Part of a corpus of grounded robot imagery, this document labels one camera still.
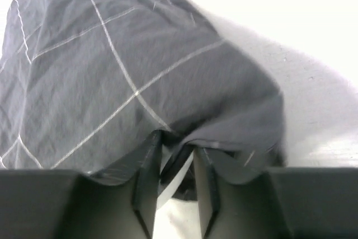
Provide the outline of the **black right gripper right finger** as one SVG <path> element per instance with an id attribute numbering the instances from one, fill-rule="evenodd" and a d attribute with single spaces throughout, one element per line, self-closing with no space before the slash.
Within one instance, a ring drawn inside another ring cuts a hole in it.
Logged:
<path id="1" fill-rule="evenodd" d="M 270 167 L 238 183 L 225 154 L 194 153 L 203 238 L 356 238 L 357 169 Z"/>

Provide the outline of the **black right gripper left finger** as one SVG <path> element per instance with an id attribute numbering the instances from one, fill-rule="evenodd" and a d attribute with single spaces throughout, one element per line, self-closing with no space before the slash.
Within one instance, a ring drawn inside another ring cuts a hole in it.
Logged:
<path id="1" fill-rule="evenodd" d="M 162 132 L 94 174 L 2 170 L 2 238 L 152 238 Z"/>

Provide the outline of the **white pillow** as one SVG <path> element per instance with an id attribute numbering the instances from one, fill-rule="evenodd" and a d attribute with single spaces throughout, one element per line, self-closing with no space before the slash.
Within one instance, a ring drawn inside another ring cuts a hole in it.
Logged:
<path id="1" fill-rule="evenodd" d="M 154 239 L 201 238 L 199 208 L 195 201 L 182 201 L 172 196 L 193 161 L 190 155 L 178 174 L 160 193 L 154 220 Z"/>

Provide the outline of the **dark grey checked pillowcase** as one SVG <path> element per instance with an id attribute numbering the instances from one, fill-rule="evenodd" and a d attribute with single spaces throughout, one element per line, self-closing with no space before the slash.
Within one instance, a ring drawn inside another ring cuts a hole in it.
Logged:
<path id="1" fill-rule="evenodd" d="M 283 95 L 187 0 L 13 0 L 1 57 L 1 168 L 94 173 L 152 132 L 161 203 L 195 147 L 257 174 L 282 159 Z"/>

